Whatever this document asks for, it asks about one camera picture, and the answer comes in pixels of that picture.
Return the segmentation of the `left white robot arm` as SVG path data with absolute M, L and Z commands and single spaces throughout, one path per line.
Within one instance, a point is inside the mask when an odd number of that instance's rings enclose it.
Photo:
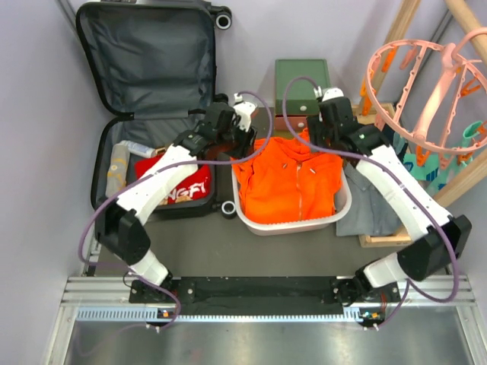
M 159 204 L 184 179 L 210 164 L 220 154 L 234 159 L 250 155 L 256 137 L 252 118 L 256 104 L 237 97 L 233 106 L 225 102 L 201 109 L 202 120 L 180 133 L 163 157 L 130 187 L 108 198 L 98 209 L 94 222 L 96 240 L 146 280 L 146 292 L 156 301 L 172 294 L 169 270 L 151 251 L 145 223 Z

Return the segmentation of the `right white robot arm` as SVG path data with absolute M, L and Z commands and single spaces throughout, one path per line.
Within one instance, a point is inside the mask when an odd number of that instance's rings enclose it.
M 319 113 L 307 120 L 310 143 L 318 151 L 344 157 L 382 195 L 401 220 L 411 243 L 358 269 L 336 285 L 345 303 L 374 300 L 401 280 L 423 281 L 458 259 L 472 230 L 469 219 L 454 217 L 409 174 L 385 134 L 363 125 L 347 97 L 318 97 Z

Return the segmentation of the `black and white suitcase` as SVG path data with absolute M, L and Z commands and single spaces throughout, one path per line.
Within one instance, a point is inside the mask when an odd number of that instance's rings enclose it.
M 196 124 L 193 110 L 222 100 L 216 91 L 217 30 L 229 7 L 209 1 L 92 1 L 76 30 L 103 106 L 112 114 L 100 136 L 91 204 L 105 198 L 113 146 L 168 146 Z

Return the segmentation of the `orange garment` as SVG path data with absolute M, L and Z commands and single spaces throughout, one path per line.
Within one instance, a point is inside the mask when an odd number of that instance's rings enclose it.
M 272 137 L 263 151 L 232 166 L 244 216 L 258 224 L 330 217 L 342 188 L 342 159 L 296 138 Z

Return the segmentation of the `white plastic basin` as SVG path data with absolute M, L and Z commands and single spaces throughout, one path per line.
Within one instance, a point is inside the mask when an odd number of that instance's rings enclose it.
M 272 236 L 272 235 L 280 235 L 280 234 L 288 234 L 288 233 L 298 233 L 298 232 L 305 232 L 310 230 L 318 230 L 324 227 L 329 226 L 332 223 L 335 223 L 342 218 L 349 212 L 352 203 L 351 192 L 349 189 L 349 185 L 346 182 L 346 178 L 344 172 L 342 170 L 342 188 L 335 194 L 335 205 L 336 205 L 336 213 L 330 217 L 325 218 L 318 218 L 318 219 L 310 219 L 310 220 L 303 220 L 303 221 L 295 221 L 295 222 L 288 222 L 288 223 L 280 223 L 280 224 L 258 224 L 244 216 L 240 208 L 240 199 L 238 194 L 239 186 L 237 184 L 237 179 L 234 175 L 233 169 L 232 173 L 232 184 L 233 184 L 233 193 L 235 197 L 235 205 L 236 205 L 236 212 L 237 216 L 246 224 L 247 228 L 258 236 Z

